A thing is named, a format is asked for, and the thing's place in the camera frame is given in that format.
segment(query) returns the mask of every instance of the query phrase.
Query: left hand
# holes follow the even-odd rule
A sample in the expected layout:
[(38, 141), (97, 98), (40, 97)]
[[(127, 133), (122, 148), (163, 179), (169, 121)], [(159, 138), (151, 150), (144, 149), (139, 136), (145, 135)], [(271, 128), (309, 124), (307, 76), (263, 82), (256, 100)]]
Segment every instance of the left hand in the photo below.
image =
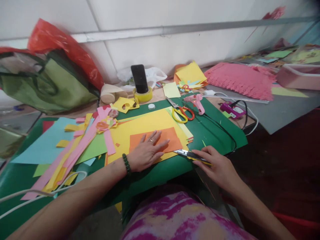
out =
[(146, 140), (146, 134), (144, 134), (139, 145), (127, 155), (132, 172), (145, 170), (163, 155), (163, 152), (158, 151), (167, 145), (170, 139), (154, 145), (160, 138), (160, 135), (161, 131), (157, 132), (155, 130)]

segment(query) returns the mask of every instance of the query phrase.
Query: white cable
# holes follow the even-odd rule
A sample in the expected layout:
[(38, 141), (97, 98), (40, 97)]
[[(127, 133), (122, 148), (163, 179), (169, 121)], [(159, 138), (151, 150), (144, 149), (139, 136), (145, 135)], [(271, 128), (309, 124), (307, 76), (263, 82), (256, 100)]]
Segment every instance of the white cable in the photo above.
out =
[(29, 201), (26, 201), (26, 202), (24, 202), (24, 203), (21, 203), (20, 205), (14, 207), (14, 208), (12, 208), (12, 209), (10, 209), (9, 211), (7, 211), (6, 213), (4, 213), (4, 214), (2, 214), (2, 215), (0, 216), (0, 220), (1, 220), (2, 218), (4, 218), (5, 216), (9, 215), (10, 213), (12, 213), (13, 211), (15, 211), (15, 210), (17, 210), (17, 209), (19, 209), (19, 208), (21, 208), (21, 207), (23, 207), (23, 206), (31, 203), (31, 202), (34, 202), (34, 201), (36, 201), (36, 200), (38, 200), (38, 199), (41, 199), (41, 198), (44, 198), (44, 197), (46, 197), (46, 196), (52, 196), (52, 197), (53, 197), (56, 193), (61, 192), (61, 191), (64, 191), (64, 190), (66, 190), (66, 189), (68, 189), (68, 188), (73, 187), (73, 186), (76, 185), (76, 184), (62, 188), (62, 186), (65, 184), (65, 182), (66, 182), (71, 176), (73, 176), (73, 175), (75, 175), (75, 174), (78, 174), (78, 173), (83, 173), (83, 174), (84, 174), (84, 178), (86, 178), (87, 175), (88, 175), (88, 174), (87, 174), (86, 172), (84, 172), (84, 171), (75, 172), (75, 173), (71, 174), (70, 176), (68, 176), (68, 177), (63, 181), (63, 183), (57, 188), (57, 190), (55, 190), (55, 191), (53, 191), (53, 192), (51, 192), (51, 193), (49, 193), (49, 194), (46, 193), (46, 192), (39, 191), (39, 190), (27, 189), (27, 190), (22, 190), (22, 191), (20, 191), (20, 192), (13, 193), (13, 194), (11, 194), (11, 195), (9, 195), (9, 196), (6, 196), (6, 197), (4, 197), (4, 198), (1, 198), (1, 199), (0, 199), (0, 203), (1, 203), (1, 202), (4, 202), (4, 201), (6, 201), (6, 200), (8, 200), (8, 199), (10, 199), (10, 198), (13, 198), (13, 197), (15, 197), (15, 196), (18, 196), (18, 195), (20, 195), (20, 194), (24, 194), (24, 193), (26, 193), (26, 192), (36, 192), (36, 193), (43, 194), (42, 196), (36, 197), (36, 198), (31, 199), (31, 200), (29, 200)]
[[(220, 93), (220, 94), (228, 97), (228, 95), (226, 95), (226, 94), (223, 93), (223, 92), (215, 92), (214, 94), (217, 94), (217, 93)], [(251, 115), (253, 116), (253, 118), (256, 119), (256, 125), (254, 126), (254, 128), (252, 129), (252, 131), (251, 131), (250, 133), (246, 134), (246, 136), (248, 136), (248, 135), (250, 135), (251, 133), (253, 133), (253, 131), (257, 128), (257, 126), (258, 126), (258, 124), (259, 124), (259, 119), (257, 118), (257, 116), (254, 115), (254, 113), (251, 111), (250, 108), (247, 107), (247, 109), (250, 111), (250, 113), (251, 113)]]

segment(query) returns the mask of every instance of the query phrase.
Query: hot glue gun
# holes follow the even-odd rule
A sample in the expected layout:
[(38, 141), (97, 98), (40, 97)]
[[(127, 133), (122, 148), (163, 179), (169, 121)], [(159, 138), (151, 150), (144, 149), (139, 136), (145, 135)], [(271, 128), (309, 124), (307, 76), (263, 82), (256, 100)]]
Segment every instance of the hot glue gun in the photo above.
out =
[(197, 95), (191, 95), (189, 97), (186, 97), (183, 99), (185, 102), (192, 102), (197, 109), (199, 110), (199, 114), (203, 115), (204, 114), (204, 108), (201, 104), (201, 100), (202, 100), (202, 95), (201, 94), (197, 94)]

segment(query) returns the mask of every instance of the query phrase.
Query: yellow utility knife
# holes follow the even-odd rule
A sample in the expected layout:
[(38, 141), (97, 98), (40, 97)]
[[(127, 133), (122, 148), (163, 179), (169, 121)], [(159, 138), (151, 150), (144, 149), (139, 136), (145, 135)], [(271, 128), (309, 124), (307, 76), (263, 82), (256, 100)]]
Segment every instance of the yellow utility knife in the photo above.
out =
[(180, 155), (183, 155), (183, 156), (187, 157), (188, 159), (201, 161), (204, 164), (212, 166), (212, 164), (210, 162), (208, 162), (207, 160), (201, 158), (199, 155), (197, 155), (197, 154), (195, 154), (193, 152), (189, 152), (189, 151), (183, 150), (183, 149), (175, 150), (174, 152), (178, 153)]

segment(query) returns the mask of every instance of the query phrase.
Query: scissors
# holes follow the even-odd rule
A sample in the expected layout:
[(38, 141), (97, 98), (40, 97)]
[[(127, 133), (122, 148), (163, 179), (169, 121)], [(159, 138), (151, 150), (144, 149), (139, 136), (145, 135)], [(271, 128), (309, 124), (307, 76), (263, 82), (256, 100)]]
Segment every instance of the scissors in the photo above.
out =
[(178, 153), (178, 154), (180, 154), (182, 156), (185, 156), (188, 159), (191, 159), (193, 161), (197, 160), (197, 161), (203, 162), (204, 164), (212, 166), (212, 164), (210, 162), (208, 162), (207, 160), (201, 158), (199, 155), (197, 155), (197, 154), (195, 154), (193, 152), (189, 152), (189, 151), (183, 150), (183, 149), (175, 150), (173, 152)]
[[(192, 121), (194, 119), (194, 113), (190, 108), (187, 107), (180, 107), (179, 105), (175, 104), (174, 101), (172, 101), (170, 98), (166, 97), (166, 99), (169, 101), (169, 103), (172, 105), (173, 110), (172, 110), (172, 117), (174, 120), (176, 120), (178, 123), (186, 123), (188, 120)], [(189, 118), (184, 110), (189, 111), (192, 114), (192, 117)], [(179, 114), (183, 120), (176, 118), (174, 112)]]

